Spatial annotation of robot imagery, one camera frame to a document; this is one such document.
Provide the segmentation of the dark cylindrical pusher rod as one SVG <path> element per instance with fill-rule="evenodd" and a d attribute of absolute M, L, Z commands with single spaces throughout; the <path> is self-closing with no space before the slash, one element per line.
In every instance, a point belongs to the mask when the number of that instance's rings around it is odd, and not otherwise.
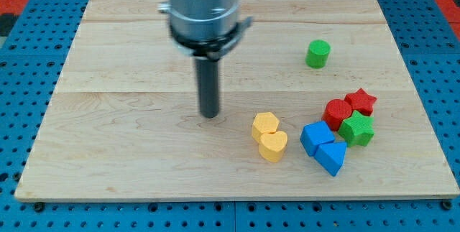
<path fill-rule="evenodd" d="M 203 117 L 211 119 L 219 113 L 219 62 L 195 59 L 198 105 Z"/>

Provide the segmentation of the black clamp ring mount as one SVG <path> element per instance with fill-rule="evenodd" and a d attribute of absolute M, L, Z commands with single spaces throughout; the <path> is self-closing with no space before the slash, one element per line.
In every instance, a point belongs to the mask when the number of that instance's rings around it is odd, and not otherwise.
<path fill-rule="evenodd" d="M 184 55 L 218 61 L 239 44 L 246 29 L 250 28 L 251 25 L 252 17 L 247 17 L 244 21 L 237 22 L 229 33 L 204 41 L 189 39 L 179 34 L 170 25 L 170 37 L 174 41 L 176 48 Z"/>

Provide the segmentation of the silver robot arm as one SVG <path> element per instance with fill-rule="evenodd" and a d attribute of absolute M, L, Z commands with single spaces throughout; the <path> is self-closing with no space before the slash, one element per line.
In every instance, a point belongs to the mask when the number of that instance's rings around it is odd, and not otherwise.
<path fill-rule="evenodd" d="M 251 17 L 239 20 L 239 8 L 239 0 L 168 0 L 158 6 L 176 47 L 195 60 L 199 110 L 208 119 L 220 110 L 219 60 L 252 25 Z"/>

